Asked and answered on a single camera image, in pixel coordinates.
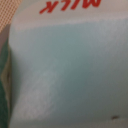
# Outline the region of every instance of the white carton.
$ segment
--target white carton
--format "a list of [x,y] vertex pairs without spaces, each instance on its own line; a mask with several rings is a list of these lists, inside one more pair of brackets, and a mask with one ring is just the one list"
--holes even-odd
[[9,42],[11,128],[128,117],[128,0],[24,0]]

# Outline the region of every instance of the milk carton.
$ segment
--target milk carton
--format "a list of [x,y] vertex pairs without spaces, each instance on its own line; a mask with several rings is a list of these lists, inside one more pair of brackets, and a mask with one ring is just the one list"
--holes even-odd
[[128,0],[23,0],[9,43],[11,128],[128,117]]

